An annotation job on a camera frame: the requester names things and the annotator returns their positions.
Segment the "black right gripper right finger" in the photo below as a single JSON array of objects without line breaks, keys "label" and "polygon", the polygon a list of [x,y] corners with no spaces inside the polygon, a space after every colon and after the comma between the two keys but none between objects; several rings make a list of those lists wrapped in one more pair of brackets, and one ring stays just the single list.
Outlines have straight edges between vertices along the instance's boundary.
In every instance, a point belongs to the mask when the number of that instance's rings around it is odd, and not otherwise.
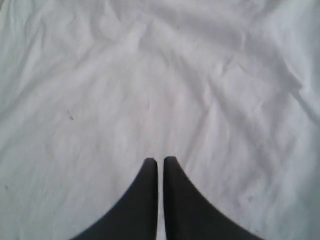
[{"label": "black right gripper right finger", "polygon": [[163,208],[168,240],[260,239],[211,205],[173,156],[164,159]]}]

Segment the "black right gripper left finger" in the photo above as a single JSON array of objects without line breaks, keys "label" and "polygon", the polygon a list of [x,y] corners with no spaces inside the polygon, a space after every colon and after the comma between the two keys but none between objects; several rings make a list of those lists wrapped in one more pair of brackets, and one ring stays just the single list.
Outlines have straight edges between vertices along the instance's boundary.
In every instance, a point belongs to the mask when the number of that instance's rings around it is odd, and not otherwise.
[{"label": "black right gripper left finger", "polygon": [[159,213],[159,170],[147,158],[121,199],[75,240],[155,240]]}]

